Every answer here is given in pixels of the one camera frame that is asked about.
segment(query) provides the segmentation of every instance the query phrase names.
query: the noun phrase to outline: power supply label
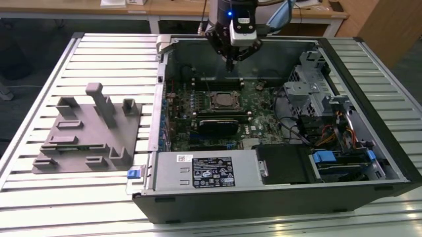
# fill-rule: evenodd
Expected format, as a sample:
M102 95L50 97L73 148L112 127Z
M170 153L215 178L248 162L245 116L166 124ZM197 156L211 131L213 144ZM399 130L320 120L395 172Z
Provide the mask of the power supply label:
M235 186L231 157L193 158L192 176L196 189Z

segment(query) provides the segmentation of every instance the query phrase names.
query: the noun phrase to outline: sticker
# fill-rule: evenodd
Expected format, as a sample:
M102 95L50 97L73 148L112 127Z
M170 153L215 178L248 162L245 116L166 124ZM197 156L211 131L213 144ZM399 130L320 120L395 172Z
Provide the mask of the sticker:
M126 13L146 14L146 12L145 12L145 11L126 11Z
M232 169L231 157L190 157L190 161L193 176L192 186L196 189L235 186L235 174Z
M177 162L192 162L193 155L177 155Z

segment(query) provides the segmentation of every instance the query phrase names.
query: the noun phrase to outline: wooden desk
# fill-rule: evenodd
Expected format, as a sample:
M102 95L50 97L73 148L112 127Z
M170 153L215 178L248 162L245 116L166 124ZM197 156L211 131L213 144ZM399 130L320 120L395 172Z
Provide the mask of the wooden desk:
M328 0L323 0L323 6L328 7ZM204 4L201 2L188 0L150 0L149 19L158 20L192 20L198 21L201 18ZM293 9L291 23L301 24L325 24L324 37L333 37L343 20L348 17L345 12L335 12L331 10L317 10L305 7L300 11Z
M158 34L160 20L198 21L202 3L188 0L148 0L145 5L100 9L100 0L0 0L0 17L44 19L148 20L150 33ZM323 36L332 37L348 17L331 10L307 10L292 13L291 23L327 24Z

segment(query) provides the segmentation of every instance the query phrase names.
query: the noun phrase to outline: motherboard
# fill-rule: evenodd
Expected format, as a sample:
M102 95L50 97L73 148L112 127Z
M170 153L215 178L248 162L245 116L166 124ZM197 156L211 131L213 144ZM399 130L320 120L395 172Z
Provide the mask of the motherboard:
M273 94L275 88L260 79L169 82L170 151L248 150L283 143Z

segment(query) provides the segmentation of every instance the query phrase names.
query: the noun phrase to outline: blue latch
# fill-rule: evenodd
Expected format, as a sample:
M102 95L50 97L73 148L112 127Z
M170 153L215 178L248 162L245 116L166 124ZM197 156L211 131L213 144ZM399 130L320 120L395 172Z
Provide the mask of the blue latch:
M371 150L367 151L367 155L368 155L369 160L375 160L376 156Z
M331 151L319 151L312 154L315 163L319 162L336 162L333 153Z
M129 169L126 171L126 179L140 179L140 169Z

